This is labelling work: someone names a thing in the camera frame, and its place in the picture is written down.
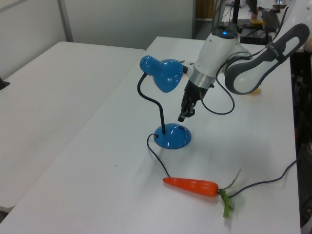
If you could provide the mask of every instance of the table surface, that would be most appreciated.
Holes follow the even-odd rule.
[[[204,41],[156,38],[146,55],[195,61]],[[246,45],[251,52],[261,46]],[[223,218],[220,197],[203,197],[163,184],[165,173],[146,138],[160,125],[158,108],[137,94],[137,62],[95,114],[0,224],[0,234],[68,233],[300,233],[296,166],[275,183],[245,190]],[[142,91],[163,105],[165,122],[177,122],[187,83],[160,92],[152,78]],[[228,191],[274,179],[295,159],[290,62],[272,71],[259,95],[233,95],[226,116],[200,103],[184,126],[191,142],[178,150],[151,147],[173,177],[206,179]],[[227,111],[232,103],[216,85],[206,105]]]
[[[10,211],[143,50],[60,42],[0,91],[0,210]]]

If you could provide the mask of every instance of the carrot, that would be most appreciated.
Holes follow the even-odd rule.
[[[216,196],[218,194],[218,185],[211,181],[184,178],[163,178],[166,184],[201,194],[204,196]]]
[[[225,190],[230,188],[235,183],[239,173],[240,173],[240,170],[238,174],[236,175],[235,179],[233,180],[233,182],[224,189],[219,189],[219,186],[212,181],[199,180],[199,179],[167,177],[167,178],[163,178],[162,181],[165,182],[166,184],[170,184],[172,186],[181,188],[183,190],[187,190],[189,192],[201,194],[204,196],[216,196],[219,194],[224,202],[223,217],[229,217],[230,216],[229,211],[233,211],[233,208],[232,206],[230,206],[230,198],[226,194]]]

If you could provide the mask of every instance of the black cable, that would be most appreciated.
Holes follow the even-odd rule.
[[[169,173],[168,173],[168,171],[167,171],[165,165],[162,163],[162,161],[161,161],[160,158],[157,156],[157,154],[151,149],[151,147],[150,147],[150,145],[149,145],[149,143],[148,143],[148,141],[149,141],[149,139],[150,139],[150,137],[151,137],[152,135],[155,135],[156,137],[158,137],[157,134],[154,134],[154,133],[150,134],[150,135],[147,137],[147,141],[146,141],[147,147],[148,147],[148,149],[154,154],[154,156],[158,159],[158,161],[159,161],[160,164],[162,165],[163,169],[165,170],[167,176],[170,177],[170,175],[169,175]],[[295,160],[294,162],[292,162],[292,163],[285,169],[285,171],[284,171],[284,173],[282,174],[281,177],[279,177],[279,178],[277,178],[277,179],[273,179],[273,180],[261,181],[261,182],[257,182],[257,183],[248,185],[248,186],[242,188],[241,190],[239,190],[238,192],[236,192],[236,193],[230,195],[229,198],[232,198],[232,197],[236,196],[237,194],[239,194],[240,192],[244,191],[245,189],[250,188],[250,187],[253,187],[253,186],[255,186],[255,185],[265,184],[265,183],[272,183],[272,182],[275,182],[275,181],[278,181],[278,180],[282,179],[282,178],[284,177],[284,175],[286,174],[286,172],[288,171],[288,169],[289,169],[290,167],[292,167],[296,162],[297,162],[297,160]]]
[[[237,60],[240,60],[240,59],[249,59],[249,58],[251,58],[252,56],[255,56],[255,55],[259,54],[262,50],[258,51],[257,53],[254,53],[253,55],[249,55],[249,56],[238,56],[233,62],[236,62]],[[226,60],[226,61],[219,67],[219,69],[218,69],[218,71],[216,72],[216,75],[215,75],[215,80],[216,80],[216,82],[218,83],[218,85],[229,95],[230,99],[232,100],[232,104],[233,104],[232,109],[231,109],[230,111],[228,111],[228,112],[225,112],[225,113],[218,113],[218,112],[212,111],[212,110],[210,110],[210,109],[205,105],[203,98],[201,98],[201,103],[202,103],[203,106],[206,108],[206,110],[210,111],[210,112],[213,113],[213,114],[220,115],[220,116],[227,115],[227,114],[231,113],[231,112],[234,110],[234,108],[235,108],[235,101],[234,101],[232,95],[229,93],[229,91],[226,90],[226,88],[224,88],[224,86],[223,86],[223,85],[219,82],[219,80],[218,80],[218,75],[219,75],[220,70],[221,70],[222,67],[223,67],[225,64],[227,64],[229,61],[230,61],[230,59]]]
[[[165,165],[162,163],[162,161],[161,161],[160,158],[157,156],[157,154],[155,154],[155,152],[151,149],[151,147],[150,147],[150,145],[149,145],[149,143],[148,143],[148,141],[149,141],[149,139],[150,139],[150,137],[151,137],[152,135],[155,135],[156,137],[159,137],[159,135],[157,135],[157,134],[154,134],[154,133],[150,134],[150,135],[147,137],[147,141],[146,141],[147,148],[148,148],[148,149],[153,153],[153,155],[158,159],[158,161],[159,161],[160,164],[162,165],[163,169],[165,170],[167,176],[170,177],[170,175],[169,175],[169,173],[168,173],[168,171],[167,171]]]
[[[284,15],[283,15],[281,24],[279,25],[278,31],[277,31],[277,33],[275,34],[275,38],[276,38],[277,35],[279,34],[279,31],[281,31],[281,28],[282,28],[282,26],[283,26],[283,23],[284,23],[284,19],[285,19],[287,10],[288,10],[288,7],[285,8]]]
[[[265,29],[256,29],[256,30],[251,31],[250,33],[248,33],[247,35],[244,36],[244,42],[247,42],[247,37],[249,37],[251,34],[253,34],[253,33],[257,32],[257,31],[263,31],[263,33],[265,33],[267,37],[269,35],[269,32],[267,30],[265,30]]]
[[[292,167],[296,162],[297,162],[297,160],[295,160],[294,162],[292,162],[292,163],[285,169],[285,171],[284,171],[284,173],[283,173],[283,175],[282,175],[281,177],[279,177],[279,178],[277,178],[277,179],[273,179],[273,180],[261,181],[261,182],[257,182],[257,183],[248,185],[248,186],[242,188],[241,190],[239,190],[238,192],[234,193],[233,195],[230,195],[229,198],[232,198],[232,197],[236,196],[237,194],[239,194],[240,192],[244,191],[245,189],[250,188],[250,187],[253,187],[253,186],[255,186],[255,185],[258,185],[258,184],[265,184],[265,183],[272,183],[272,182],[275,182],[275,181],[280,180],[281,178],[284,177],[284,175],[286,174],[287,170],[288,170],[290,167]]]
[[[233,7],[231,7],[231,8],[229,9],[228,13],[232,10],[232,8],[233,8]],[[228,13],[226,13],[226,14],[222,17],[221,20],[223,20],[223,18],[226,17]]]
[[[233,7],[231,7],[231,10],[230,10],[230,16],[229,16],[229,25],[228,25],[228,26],[230,26],[230,21],[231,21],[231,13],[232,13],[232,9],[233,9]]]

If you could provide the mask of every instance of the white wall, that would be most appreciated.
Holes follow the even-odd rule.
[[[2,79],[13,74],[57,42],[66,41],[57,0],[26,0],[8,9],[1,7]]]
[[[62,0],[74,42],[146,49],[192,37],[193,0]]]

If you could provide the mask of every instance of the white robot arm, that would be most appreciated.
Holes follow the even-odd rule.
[[[189,81],[178,120],[194,115],[196,102],[214,86],[217,71],[224,65],[225,85],[229,91],[239,95],[253,92],[271,71],[305,43],[312,32],[311,13],[312,0],[292,0],[277,37],[253,57],[230,31],[212,32],[198,60],[186,73]]]

